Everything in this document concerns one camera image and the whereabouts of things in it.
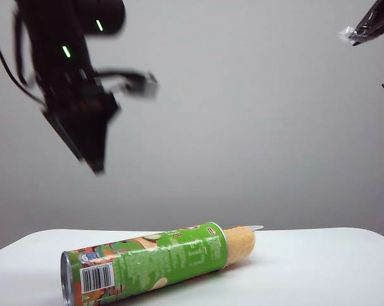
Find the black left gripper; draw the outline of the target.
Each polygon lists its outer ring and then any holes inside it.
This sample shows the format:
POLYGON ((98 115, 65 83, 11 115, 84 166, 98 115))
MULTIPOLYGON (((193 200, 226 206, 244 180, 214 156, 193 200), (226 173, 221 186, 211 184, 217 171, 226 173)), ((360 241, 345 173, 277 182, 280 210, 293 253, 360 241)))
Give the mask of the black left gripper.
POLYGON ((98 77, 41 78, 40 89, 47 122, 79 162, 95 175, 104 173, 107 122, 120 109, 112 92, 98 77), (61 124, 66 119, 73 120, 61 124))

